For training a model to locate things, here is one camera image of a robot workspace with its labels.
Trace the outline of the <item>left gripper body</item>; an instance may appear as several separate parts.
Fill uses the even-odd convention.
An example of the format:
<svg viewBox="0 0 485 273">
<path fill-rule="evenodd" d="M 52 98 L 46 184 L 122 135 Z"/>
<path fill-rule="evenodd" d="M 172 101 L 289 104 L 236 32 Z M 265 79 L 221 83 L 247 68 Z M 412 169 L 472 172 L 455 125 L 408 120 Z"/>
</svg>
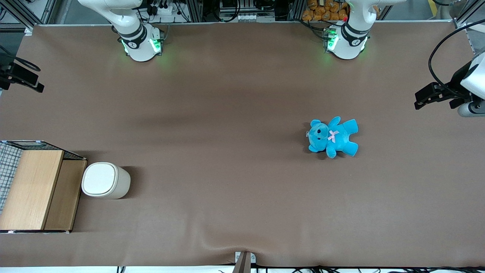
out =
<svg viewBox="0 0 485 273">
<path fill-rule="evenodd" d="M 485 110 L 485 53 L 478 52 L 471 61 L 457 70 L 447 86 L 455 92 L 445 92 L 450 108 L 457 110 Z"/>
</svg>

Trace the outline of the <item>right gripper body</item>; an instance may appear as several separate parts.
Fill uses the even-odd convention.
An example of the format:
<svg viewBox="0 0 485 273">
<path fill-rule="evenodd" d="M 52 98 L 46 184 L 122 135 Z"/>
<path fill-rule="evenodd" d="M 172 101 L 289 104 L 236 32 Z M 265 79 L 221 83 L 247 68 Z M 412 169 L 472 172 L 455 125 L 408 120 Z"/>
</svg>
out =
<svg viewBox="0 0 485 273">
<path fill-rule="evenodd" d="M 14 62 L 11 61 L 8 64 L 2 64 L 0 67 L 0 90 L 8 90 L 10 85 L 15 84 L 14 78 L 10 75 L 11 67 L 14 66 Z"/>
</svg>

